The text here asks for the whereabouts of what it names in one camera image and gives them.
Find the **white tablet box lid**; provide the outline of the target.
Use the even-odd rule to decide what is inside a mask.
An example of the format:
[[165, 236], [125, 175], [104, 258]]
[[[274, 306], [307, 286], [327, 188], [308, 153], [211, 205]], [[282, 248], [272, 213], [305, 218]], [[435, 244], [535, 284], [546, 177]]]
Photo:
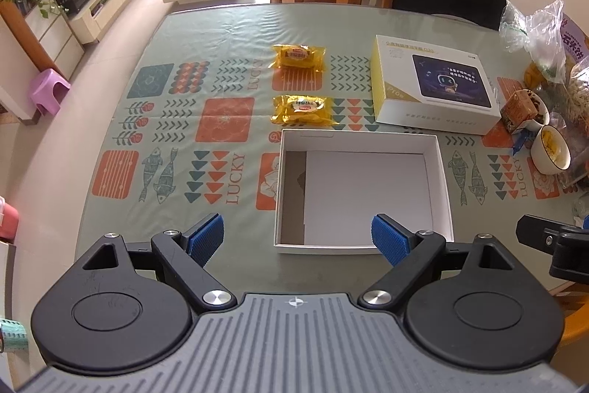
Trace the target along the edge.
[[377, 35], [370, 82], [380, 124], [484, 136], [500, 120], [497, 97], [471, 53]]

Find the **clear plastic bag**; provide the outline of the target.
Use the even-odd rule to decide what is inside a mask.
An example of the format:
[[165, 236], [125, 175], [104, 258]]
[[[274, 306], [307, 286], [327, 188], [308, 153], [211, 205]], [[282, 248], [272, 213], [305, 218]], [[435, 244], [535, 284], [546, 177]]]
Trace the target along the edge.
[[564, 0], [529, 15], [508, 1], [498, 32], [506, 51], [529, 55], [543, 81], [567, 86], [576, 79], [588, 80], [588, 45], [564, 36], [565, 25]]

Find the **open white cardboard box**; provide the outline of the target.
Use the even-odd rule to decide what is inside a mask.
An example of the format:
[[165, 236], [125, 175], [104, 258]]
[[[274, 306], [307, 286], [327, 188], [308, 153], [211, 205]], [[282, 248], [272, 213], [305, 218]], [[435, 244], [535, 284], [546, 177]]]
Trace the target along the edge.
[[289, 255], [373, 255], [371, 221], [384, 213], [410, 231], [453, 241], [450, 201], [434, 135], [286, 129], [275, 181], [274, 246]]

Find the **brown drink carton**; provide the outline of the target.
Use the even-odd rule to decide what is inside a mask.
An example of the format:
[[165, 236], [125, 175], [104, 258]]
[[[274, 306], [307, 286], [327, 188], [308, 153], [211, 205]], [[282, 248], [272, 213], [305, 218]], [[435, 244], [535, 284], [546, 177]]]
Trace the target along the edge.
[[539, 107], [534, 103], [529, 90], [515, 91], [500, 110], [501, 121], [508, 133], [524, 128], [528, 121], [540, 115]]

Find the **blue plastic clip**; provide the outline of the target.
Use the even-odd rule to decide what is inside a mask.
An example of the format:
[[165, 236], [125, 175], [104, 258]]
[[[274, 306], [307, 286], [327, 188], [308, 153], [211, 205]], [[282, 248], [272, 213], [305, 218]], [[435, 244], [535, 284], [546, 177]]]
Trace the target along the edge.
[[516, 155], [518, 152], [520, 152], [521, 149], [528, 142], [529, 136], [531, 135], [532, 132], [528, 131], [527, 129], [521, 129], [517, 133], [515, 133], [511, 155]]

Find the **purple plastic stool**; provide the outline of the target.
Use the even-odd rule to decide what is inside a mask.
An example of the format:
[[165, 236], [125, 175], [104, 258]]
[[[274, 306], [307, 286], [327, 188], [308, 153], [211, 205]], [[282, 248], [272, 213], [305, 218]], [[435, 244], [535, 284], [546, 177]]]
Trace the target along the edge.
[[56, 116], [70, 89], [70, 83], [57, 71], [46, 69], [31, 82], [29, 98], [42, 115]]

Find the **yellow bread packet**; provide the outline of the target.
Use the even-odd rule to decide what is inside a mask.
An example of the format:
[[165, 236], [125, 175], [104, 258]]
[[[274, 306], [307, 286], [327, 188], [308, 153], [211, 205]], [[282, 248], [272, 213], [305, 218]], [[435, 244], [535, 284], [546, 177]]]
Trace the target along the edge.
[[275, 59], [271, 66], [279, 69], [312, 69], [321, 72], [324, 69], [324, 47], [307, 45], [273, 45]]
[[335, 124], [331, 115], [332, 100], [329, 97], [310, 95], [281, 95], [274, 97], [273, 124], [309, 124], [310, 126], [331, 126]]

